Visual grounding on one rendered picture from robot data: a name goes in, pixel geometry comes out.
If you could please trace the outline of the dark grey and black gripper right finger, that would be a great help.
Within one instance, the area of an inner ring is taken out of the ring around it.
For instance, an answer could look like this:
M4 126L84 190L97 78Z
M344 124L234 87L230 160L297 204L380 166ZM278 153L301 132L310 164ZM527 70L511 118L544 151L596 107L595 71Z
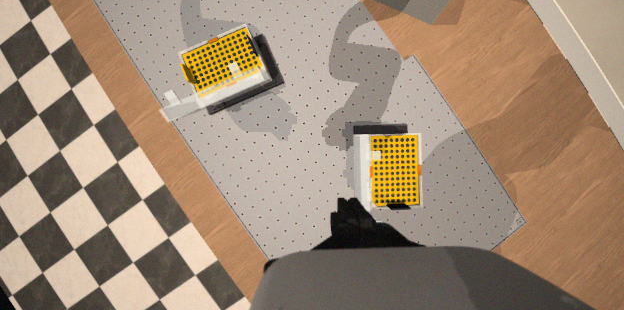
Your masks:
M358 219L358 249L359 248L388 248L388 247L427 247L408 240L391 225L376 222L366 211L360 201L354 197L348 199L352 210Z

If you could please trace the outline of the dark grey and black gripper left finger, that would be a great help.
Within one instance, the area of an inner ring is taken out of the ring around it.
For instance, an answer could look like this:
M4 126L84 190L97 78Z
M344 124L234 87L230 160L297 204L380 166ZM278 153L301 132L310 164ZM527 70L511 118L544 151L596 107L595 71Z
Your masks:
M330 236L311 250L358 249L358 219L347 199L337 199L337 212L330 214ZM264 272L279 258L271 259L264 265Z

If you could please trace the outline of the yellow tip rack plate with holes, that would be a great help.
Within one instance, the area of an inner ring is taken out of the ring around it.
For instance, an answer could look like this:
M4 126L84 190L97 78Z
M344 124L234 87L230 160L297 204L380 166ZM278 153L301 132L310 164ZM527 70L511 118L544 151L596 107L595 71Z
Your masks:
M247 35L247 36L246 36ZM197 92L233 77L227 65L237 62L242 73L262 67L249 34L241 29L183 55L180 63L187 82Z

